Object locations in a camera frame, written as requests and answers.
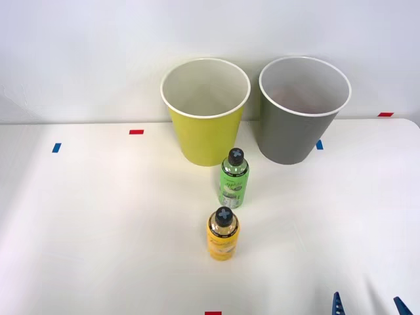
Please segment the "yellow label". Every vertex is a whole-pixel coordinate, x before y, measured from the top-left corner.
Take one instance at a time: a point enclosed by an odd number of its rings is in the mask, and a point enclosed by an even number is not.
[[[210,229],[210,221],[207,221],[207,245],[210,255],[219,261],[225,261],[235,253],[236,243],[240,232],[240,224],[237,220],[237,228],[230,236],[217,236]]]

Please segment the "gray cup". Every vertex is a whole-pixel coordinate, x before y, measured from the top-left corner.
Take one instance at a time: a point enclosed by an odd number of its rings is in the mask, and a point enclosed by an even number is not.
[[[281,164],[302,162],[350,100],[346,76],[319,59],[294,56],[267,64],[260,74],[262,154]]]

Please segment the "paper cup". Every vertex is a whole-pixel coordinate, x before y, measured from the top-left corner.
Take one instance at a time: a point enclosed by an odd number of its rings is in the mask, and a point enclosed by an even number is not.
[[[277,59],[259,77],[260,151],[272,161],[295,164],[315,147],[352,89],[336,67],[310,57]]]
[[[222,163],[234,147],[250,90],[241,68],[216,58],[188,61],[163,78],[162,99],[189,161],[202,166]]]

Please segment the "green bottle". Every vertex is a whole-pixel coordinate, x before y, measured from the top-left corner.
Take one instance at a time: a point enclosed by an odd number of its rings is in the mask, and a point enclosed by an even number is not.
[[[239,207],[243,202],[247,187],[249,165],[243,158],[243,151],[233,148],[222,162],[220,172],[219,201],[231,209]]]

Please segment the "white wall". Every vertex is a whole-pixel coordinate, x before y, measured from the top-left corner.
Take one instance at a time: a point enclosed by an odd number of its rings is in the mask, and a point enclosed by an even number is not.
[[[159,82],[174,63],[218,56],[255,82],[285,54],[347,74],[342,117],[420,121],[419,12],[414,0],[2,0],[0,123],[167,121]],[[244,118],[257,116],[251,102]]]

